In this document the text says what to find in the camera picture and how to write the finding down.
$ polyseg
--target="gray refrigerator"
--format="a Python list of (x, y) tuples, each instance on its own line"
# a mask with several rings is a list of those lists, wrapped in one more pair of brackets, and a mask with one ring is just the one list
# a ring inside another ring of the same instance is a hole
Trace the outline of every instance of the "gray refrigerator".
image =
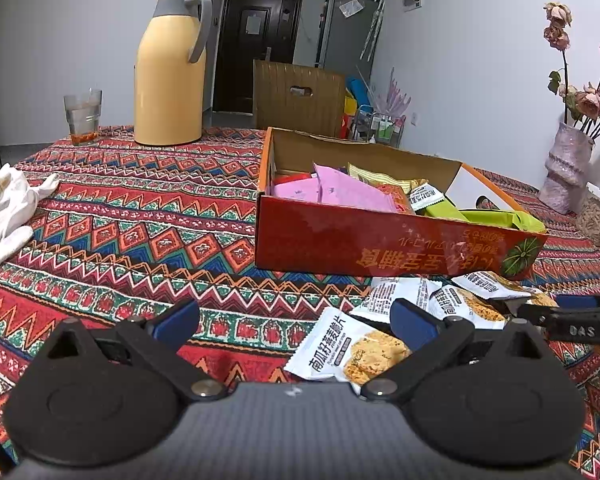
[(320, 37), (315, 65), (329, 72), (355, 78), (362, 77), (369, 82), (373, 56), (367, 61), (367, 48), (363, 59), (360, 53), (365, 46), (366, 36), (378, 8), (373, 0), (359, 0), (364, 9), (345, 18), (340, 6), (351, 0), (325, 0), (320, 17)]

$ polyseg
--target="green plant graphic on box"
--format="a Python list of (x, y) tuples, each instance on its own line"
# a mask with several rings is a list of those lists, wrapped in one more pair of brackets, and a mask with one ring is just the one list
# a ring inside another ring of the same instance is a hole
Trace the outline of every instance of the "green plant graphic on box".
[(507, 253), (507, 256), (502, 261), (500, 272), (506, 278), (517, 276), (531, 265), (536, 256), (538, 256), (540, 249), (542, 249), (540, 240), (533, 236), (525, 238)]

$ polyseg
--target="vase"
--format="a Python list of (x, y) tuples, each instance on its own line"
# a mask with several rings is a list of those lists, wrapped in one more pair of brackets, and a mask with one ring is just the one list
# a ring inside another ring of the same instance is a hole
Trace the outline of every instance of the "vase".
[(587, 184), (593, 145), (591, 137), (577, 128), (560, 123), (554, 145), (544, 162), (548, 174), (538, 193), (540, 202), (561, 214), (570, 210), (573, 191)]

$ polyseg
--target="pink snack package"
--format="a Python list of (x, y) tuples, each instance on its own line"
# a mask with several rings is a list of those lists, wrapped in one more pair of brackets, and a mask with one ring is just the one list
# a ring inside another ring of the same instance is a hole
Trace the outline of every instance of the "pink snack package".
[(274, 186), (273, 196), (303, 200), (304, 202), (318, 202), (319, 191), (320, 184), (317, 178), (305, 178)]
[(314, 164), (314, 168), (320, 181), (321, 203), (347, 205), (369, 211), (396, 212), (394, 199), (379, 189), (329, 166)]

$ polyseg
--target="table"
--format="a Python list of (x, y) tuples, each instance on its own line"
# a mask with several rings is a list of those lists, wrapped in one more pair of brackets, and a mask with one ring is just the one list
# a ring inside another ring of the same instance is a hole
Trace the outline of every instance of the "table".
[[(18, 165), (36, 184), (53, 171), (61, 183), (30, 220), (34, 239), (0, 267), (0, 441), (9, 452), (1, 424), (8, 391), (67, 316), (103, 327), (195, 298), (201, 324), (182, 357), (226, 384), (282, 382), (293, 380), (283, 365), (321, 310), (361, 303), (368, 278), (254, 267), (263, 140), (257, 130), (211, 128), (199, 142), (151, 148), (117, 126), (93, 146), (63, 139)], [(484, 174), (549, 229), (529, 281), (556, 293), (600, 293), (600, 252), (573, 219), (549, 211), (531, 186)], [(586, 402), (571, 463), (598, 479), (600, 355), (585, 345), (552, 348)]]

